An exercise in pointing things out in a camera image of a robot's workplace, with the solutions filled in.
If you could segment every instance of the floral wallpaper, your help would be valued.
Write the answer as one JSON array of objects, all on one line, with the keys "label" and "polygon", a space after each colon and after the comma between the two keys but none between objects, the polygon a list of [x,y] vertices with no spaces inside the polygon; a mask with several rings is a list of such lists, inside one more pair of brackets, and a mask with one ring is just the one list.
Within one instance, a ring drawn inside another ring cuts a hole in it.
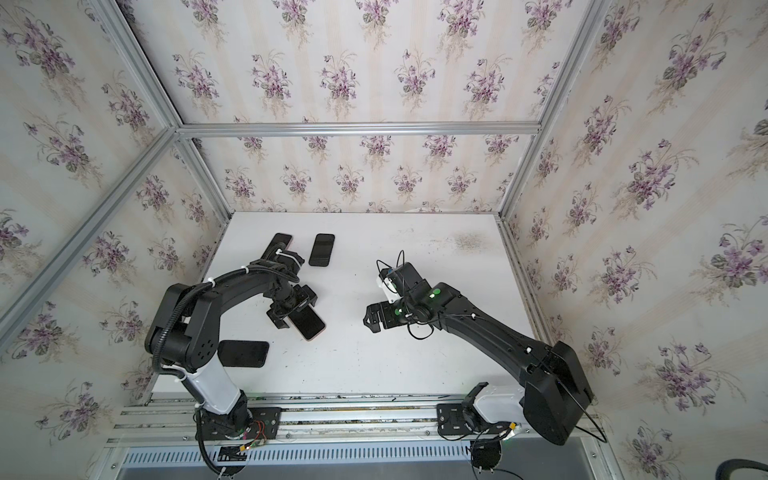
[{"label": "floral wallpaper", "polygon": [[243,137],[198,140],[242,211],[498,211],[523,135]]},{"label": "floral wallpaper", "polygon": [[[536,120],[588,6],[586,0],[118,4],[187,123],[229,123],[235,116]],[[636,16],[636,5],[614,14],[613,45]]]},{"label": "floral wallpaper", "polygon": [[0,5],[0,314],[161,126],[87,0]]},{"label": "floral wallpaper", "polygon": [[768,462],[767,25],[765,2],[614,2],[508,218],[625,478]]},{"label": "floral wallpaper", "polygon": [[32,470],[9,460],[7,475],[88,477],[116,413],[143,402],[151,384],[144,337],[164,291],[200,279],[219,232],[211,205],[169,151],[0,352],[0,421],[25,438],[9,437],[2,458],[55,459]]}]

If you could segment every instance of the ventilation grille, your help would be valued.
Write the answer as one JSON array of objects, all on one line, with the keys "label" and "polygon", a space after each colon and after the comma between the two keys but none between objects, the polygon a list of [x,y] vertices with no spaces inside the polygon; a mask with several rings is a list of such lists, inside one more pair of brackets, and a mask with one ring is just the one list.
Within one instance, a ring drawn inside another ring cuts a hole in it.
[{"label": "ventilation grille", "polygon": [[[208,449],[211,458],[219,447]],[[469,442],[359,442],[265,445],[248,452],[245,462],[218,465],[318,465],[377,462],[434,462],[467,460]],[[205,465],[196,446],[131,447],[122,468],[193,467]]]}]

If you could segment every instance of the smartphone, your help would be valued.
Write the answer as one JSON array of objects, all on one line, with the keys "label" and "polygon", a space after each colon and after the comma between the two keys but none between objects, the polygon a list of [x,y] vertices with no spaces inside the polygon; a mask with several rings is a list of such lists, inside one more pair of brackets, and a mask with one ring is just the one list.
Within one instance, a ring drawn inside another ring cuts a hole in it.
[{"label": "smartphone", "polygon": [[273,245],[276,243],[285,243],[286,248],[290,245],[290,241],[293,239],[293,235],[289,235],[288,233],[275,233],[275,236],[272,237],[272,240],[270,241],[270,244],[266,246],[266,250],[264,250],[264,253],[261,254],[261,258],[264,259],[266,257],[266,254],[269,253],[270,249]]},{"label": "smartphone", "polygon": [[219,360],[223,366],[245,366],[259,369],[264,366],[266,353],[269,350],[269,342],[221,340],[219,342]]},{"label": "smartphone", "polygon": [[298,312],[291,313],[288,319],[307,342],[326,329],[326,324],[317,316],[311,306],[305,306]]},{"label": "smartphone", "polygon": [[311,266],[328,266],[328,263],[331,261],[334,240],[336,240],[336,235],[331,233],[317,234],[315,244],[312,246],[312,253],[310,254]]}]

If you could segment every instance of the white table surface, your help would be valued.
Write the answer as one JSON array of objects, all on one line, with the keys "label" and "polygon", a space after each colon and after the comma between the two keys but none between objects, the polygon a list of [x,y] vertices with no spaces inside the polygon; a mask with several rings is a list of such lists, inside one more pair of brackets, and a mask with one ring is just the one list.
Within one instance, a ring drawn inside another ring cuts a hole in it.
[{"label": "white table surface", "polygon": [[[492,215],[238,212],[207,276],[259,258],[277,232],[293,235],[288,250],[304,260],[316,234],[336,235],[330,265],[304,263],[299,272],[300,284],[317,293],[315,311],[327,327],[309,342],[293,325],[277,329],[266,316],[271,300],[261,295],[228,310],[220,339],[270,343],[263,368],[227,367],[245,392],[435,395],[466,394],[478,382],[515,384],[499,364],[457,336],[436,329],[418,341],[404,326],[374,334],[362,324],[366,307],[386,300],[376,286],[376,259],[395,265],[404,249],[431,285],[445,282],[488,315],[533,336]],[[424,336],[429,328],[412,331]],[[186,394],[169,376],[159,378],[153,392]]]}]

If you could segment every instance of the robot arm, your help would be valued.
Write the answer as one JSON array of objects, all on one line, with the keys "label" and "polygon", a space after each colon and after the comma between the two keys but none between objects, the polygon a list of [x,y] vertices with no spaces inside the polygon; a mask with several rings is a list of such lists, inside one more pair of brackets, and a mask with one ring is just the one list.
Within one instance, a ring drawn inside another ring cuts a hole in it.
[{"label": "robot arm", "polygon": [[200,403],[204,422],[231,438],[242,435],[252,419],[245,393],[232,383],[219,360],[221,315],[262,293],[273,299],[267,315],[282,329],[288,328],[286,316],[299,315],[317,299],[307,285],[290,285],[299,282],[296,274],[304,260],[280,247],[285,248],[279,244],[265,258],[215,280],[169,287],[144,341],[144,348],[153,355],[154,369],[175,375]]},{"label": "robot arm", "polygon": [[[368,306],[363,323],[372,332],[379,332],[382,326],[389,329],[413,323],[428,324],[470,342],[525,388],[519,402],[531,427],[548,441],[565,444],[584,408],[594,398],[570,346],[563,342],[549,346],[514,331],[482,312],[452,286],[438,283],[431,287],[410,263],[396,269],[383,269],[379,279],[383,288],[391,291],[390,287],[394,286],[400,298]],[[481,394],[485,385],[473,389],[469,403]],[[475,431],[498,421],[484,419],[484,423],[483,411],[477,408],[477,402],[472,407],[465,409],[465,419]]]}]

